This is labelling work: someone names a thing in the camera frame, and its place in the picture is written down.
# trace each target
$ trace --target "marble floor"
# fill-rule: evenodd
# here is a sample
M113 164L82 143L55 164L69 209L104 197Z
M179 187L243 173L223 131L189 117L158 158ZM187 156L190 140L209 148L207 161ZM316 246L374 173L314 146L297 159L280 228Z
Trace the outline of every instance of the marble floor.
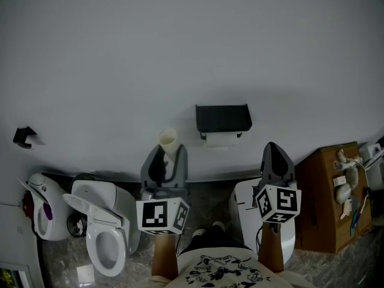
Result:
M228 199L236 182L191 184L190 213L181 236L179 251L191 241L194 230L209 227L220 220L229 234ZM126 261L116 277L100 274L92 265L85 238L42 243L47 285L50 287L142 287L140 281L150 275L154 249L152 236L143 233L138 250ZM302 274L318 288L373 287L379 283L379 266L384 265L384 230L360 237L338 254L320 254L295 250L286 269Z

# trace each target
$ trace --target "toilet lid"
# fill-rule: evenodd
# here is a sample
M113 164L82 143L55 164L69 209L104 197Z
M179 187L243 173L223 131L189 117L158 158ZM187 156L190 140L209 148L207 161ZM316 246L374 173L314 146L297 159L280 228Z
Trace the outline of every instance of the toilet lid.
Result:
M86 214L88 223L98 223L116 228L121 227L121 219L113 212L104 209L82 197L73 194L64 194L63 199L77 211Z
M42 196L38 191L36 191L35 189L33 189L30 185L22 182L19 178L16 178L29 192L32 193L32 196L37 198L37 199L40 199L42 200L44 203L48 204L47 200L44 198L44 196Z

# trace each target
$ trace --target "wall hook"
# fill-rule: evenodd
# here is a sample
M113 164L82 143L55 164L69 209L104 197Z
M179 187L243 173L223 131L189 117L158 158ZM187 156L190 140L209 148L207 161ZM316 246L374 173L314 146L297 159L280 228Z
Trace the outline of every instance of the wall hook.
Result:
M36 136L37 133L34 132L31 128L26 127L26 128L18 128L16 130L16 134L14 135L13 138L13 143L16 143L22 148L30 149L32 147L32 144L25 143L26 138L28 136Z

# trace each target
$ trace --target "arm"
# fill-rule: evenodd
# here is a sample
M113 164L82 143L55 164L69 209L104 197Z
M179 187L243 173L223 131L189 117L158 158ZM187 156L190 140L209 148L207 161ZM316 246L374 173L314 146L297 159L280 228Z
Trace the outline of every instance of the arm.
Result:
M169 280L174 280L179 275L174 235L155 237L152 275L159 275Z
M265 265L272 272L284 270L283 251L281 249L280 228L278 233L269 227L269 223L263 223L262 243L259 250L259 262Z

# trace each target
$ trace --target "white toilet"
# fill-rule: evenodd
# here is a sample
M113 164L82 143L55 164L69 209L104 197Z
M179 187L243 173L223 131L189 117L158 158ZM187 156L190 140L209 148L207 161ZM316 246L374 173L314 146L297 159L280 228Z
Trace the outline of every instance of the white toilet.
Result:
M258 185L260 178L242 181L236 184L229 199L229 214L234 235L237 239L244 240L244 244L257 254L256 236L262 227L263 220L258 208L252 206L253 187ZM259 233L261 242L263 230ZM283 262L286 263L295 247L295 221L281 224L281 249Z
M68 238L67 218L74 210L63 201L65 191L59 184L42 174L33 174L28 184L19 182L32 194L35 231L40 238L49 241Z
M111 182L77 180L64 200L87 215L86 247L94 266L116 276L139 246L136 200Z

